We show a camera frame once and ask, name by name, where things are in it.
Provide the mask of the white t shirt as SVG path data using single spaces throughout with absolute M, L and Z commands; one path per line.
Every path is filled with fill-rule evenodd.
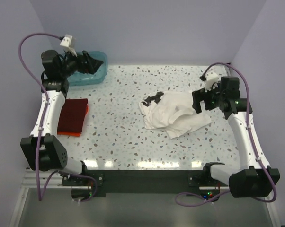
M 174 139 L 211 123 L 209 115 L 197 113 L 192 105 L 193 97 L 188 91 L 158 91 L 144 97 L 139 109 L 146 129 L 164 129 Z

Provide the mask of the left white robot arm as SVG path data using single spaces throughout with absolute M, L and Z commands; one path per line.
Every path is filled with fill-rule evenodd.
M 57 139 L 57 130 L 63 105 L 69 90 L 68 77 L 73 74 L 94 74 L 105 72 L 105 59 L 93 58 L 89 52 L 74 55 L 59 54 L 47 50 L 41 54 L 44 71 L 39 83 L 42 85 L 42 102 L 38 118 L 29 137 L 21 139 L 20 146 L 32 170 L 59 170 L 73 174 L 77 185 L 85 185 L 89 174 L 85 164 L 68 157 L 67 151 Z

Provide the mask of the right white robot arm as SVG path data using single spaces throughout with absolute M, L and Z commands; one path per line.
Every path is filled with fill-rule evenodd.
M 267 197 L 275 190 L 280 179 L 277 168 L 272 168 L 259 143 L 249 100 L 240 98 L 240 80 L 237 77 L 218 77 L 216 73 L 201 77 L 205 87 L 192 92 L 196 113 L 201 104 L 206 110 L 219 108 L 230 125 L 240 156 L 240 168 L 233 169 L 223 163 L 207 163 L 202 181 L 208 186 L 217 181 L 227 185 L 231 195 L 240 197 Z

